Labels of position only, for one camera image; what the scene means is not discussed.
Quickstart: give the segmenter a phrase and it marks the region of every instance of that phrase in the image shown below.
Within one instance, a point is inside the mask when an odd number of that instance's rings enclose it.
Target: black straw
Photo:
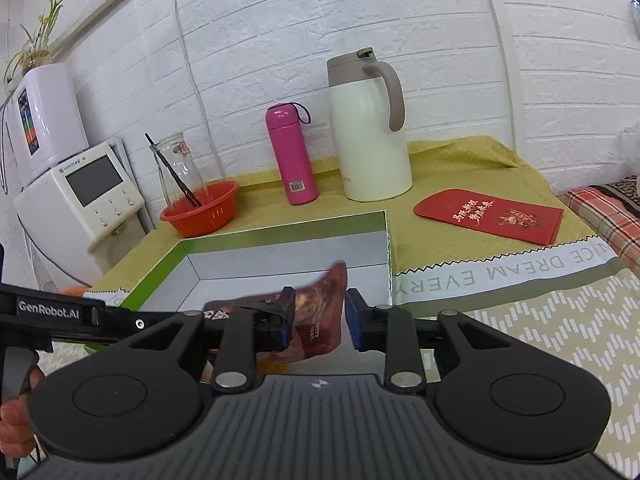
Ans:
[[[160,161],[169,170],[169,173],[171,173],[171,176],[174,178],[175,183],[178,185],[180,190],[184,193],[185,197],[187,197],[187,200],[189,201],[191,206],[192,207],[200,207],[200,206],[202,206],[200,201],[193,194],[193,191],[191,189],[189,189],[187,187],[187,185],[183,181],[180,180],[180,177],[178,176],[177,173],[175,173],[174,168],[171,167],[169,162],[164,158],[164,155],[160,152],[160,150],[158,150],[158,147],[156,146],[155,142],[153,142],[151,140],[151,137],[149,137],[149,134],[145,134],[145,137],[146,137],[146,140],[149,141],[149,144],[151,145],[151,149],[154,151],[154,153],[158,156]]]

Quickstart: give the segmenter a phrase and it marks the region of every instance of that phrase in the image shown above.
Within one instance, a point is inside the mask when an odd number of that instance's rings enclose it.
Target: white thermos jug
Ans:
[[[362,48],[327,61],[331,131],[347,197],[393,198],[413,185],[398,74]]]

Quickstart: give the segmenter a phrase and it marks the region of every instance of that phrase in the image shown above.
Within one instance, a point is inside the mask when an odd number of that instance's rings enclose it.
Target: logo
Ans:
[[[60,319],[69,319],[76,322],[80,321],[80,311],[74,308],[67,309],[65,307],[56,307],[39,304],[27,303],[23,300],[18,301],[18,316],[21,314],[37,314],[38,316],[51,316]]]
[[[327,381],[325,381],[324,379],[316,379],[315,381],[313,381],[311,384],[311,386],[313,386],[316,390],[322,390],[323,388],[326,388],[327,386],[331,386],[331,383],[328,383]]]
[[[68,170],[69,168],[72,168],[74,166],[77,166],[78,164],[80,164],[80,159],[76,158],[76,160],[74,160],[73,162],[68,163],[66,166],[63,166],[62,168],[60,168],[58,171],[60,173],[65,173],[66,170]]]

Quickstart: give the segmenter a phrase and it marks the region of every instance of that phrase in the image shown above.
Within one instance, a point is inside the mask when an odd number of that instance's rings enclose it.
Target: display screen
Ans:
[[[29,107],[29,99],[27,97],[27,89],[25,88],[20,97],[18,97],[18,108],[20,108],[20,119],[22,120],[22,129],[27,139],[29,153],[33,155],[40,147],[36,129],[33,126],[33,118],[31,117],[31,108]]]
[[[122,177],[107,155],[95,159],[71,173],[66,181],[71,186],[82,207],[86,207],[108,190],[122,182]]]

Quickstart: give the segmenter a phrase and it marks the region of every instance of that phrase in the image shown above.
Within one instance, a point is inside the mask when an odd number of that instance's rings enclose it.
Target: human hand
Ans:
[[[31,371],[29,380],[35,388],[43,380],[44,374],[39,368]],[[8,400],[0,406],[0,451],[11,458],[23,458],[36,447],[36,440],[27,416],[28,393],[14,400]]]

